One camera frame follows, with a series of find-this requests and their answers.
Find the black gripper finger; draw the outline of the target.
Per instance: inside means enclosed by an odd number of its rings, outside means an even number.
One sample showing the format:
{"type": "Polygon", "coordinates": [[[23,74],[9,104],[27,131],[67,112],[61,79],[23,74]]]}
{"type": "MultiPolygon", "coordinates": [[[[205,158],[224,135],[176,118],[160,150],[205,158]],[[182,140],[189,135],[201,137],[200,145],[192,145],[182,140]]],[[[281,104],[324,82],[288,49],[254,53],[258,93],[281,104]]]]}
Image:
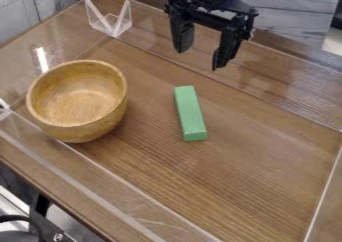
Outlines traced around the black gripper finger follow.
{"type": "Polygon", "coordinates": [[[242,40],[244,30],[241,28],[226,27],[222,30],[220,47],[213,56],[213,70],[224,68],[229,61],[236,58],[242,40]]]}
{"type": "Polygon", "coordinates": [[[178,53],[185,53],[194,43],[196,26],[184,11],[170,7],[170,26],[174,48],[178,53]]]}

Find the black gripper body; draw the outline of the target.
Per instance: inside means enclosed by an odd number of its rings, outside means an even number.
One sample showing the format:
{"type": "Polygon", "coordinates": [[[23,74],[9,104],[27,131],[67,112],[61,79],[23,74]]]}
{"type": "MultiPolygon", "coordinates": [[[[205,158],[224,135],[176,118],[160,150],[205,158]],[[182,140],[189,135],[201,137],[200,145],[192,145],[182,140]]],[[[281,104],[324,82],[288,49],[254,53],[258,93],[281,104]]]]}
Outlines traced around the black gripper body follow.
{"type": "Polygon", "coordinates": [[[241,28],[244,39],[249,40],[254,30],[258,9],[242,0],[168,0],[166,13],[170,18],[170,7],[185,12],[193,23],[222,31],[225,27],[241,28]]]}

